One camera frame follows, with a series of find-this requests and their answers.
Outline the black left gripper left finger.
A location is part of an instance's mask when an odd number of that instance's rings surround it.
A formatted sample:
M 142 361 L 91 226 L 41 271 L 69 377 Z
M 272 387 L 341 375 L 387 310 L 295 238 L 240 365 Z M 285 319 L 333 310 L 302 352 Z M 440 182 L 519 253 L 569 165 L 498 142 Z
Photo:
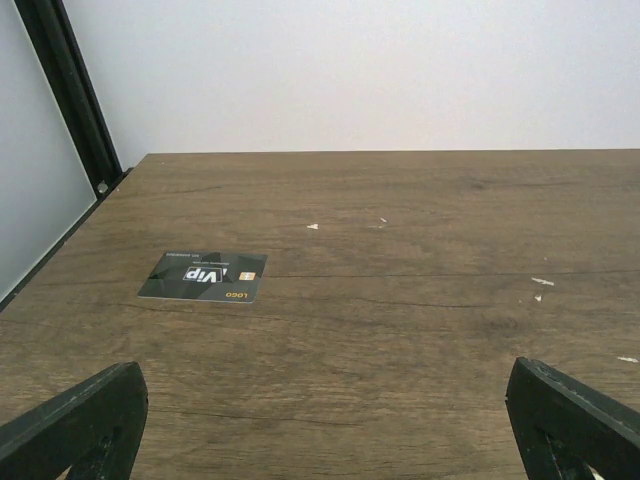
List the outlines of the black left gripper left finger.
M 128 479 L 147 414 L 139 364 L 114 364 L 3 424 L 1 477 Z

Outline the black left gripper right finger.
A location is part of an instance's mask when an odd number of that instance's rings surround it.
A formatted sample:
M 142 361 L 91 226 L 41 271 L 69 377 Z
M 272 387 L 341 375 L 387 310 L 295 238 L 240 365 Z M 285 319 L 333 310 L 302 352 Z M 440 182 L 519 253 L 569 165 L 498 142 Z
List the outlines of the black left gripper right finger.
M 515 360 L 505 404 L 530 479 L 637 479 L 639 413 L 535 359 Z

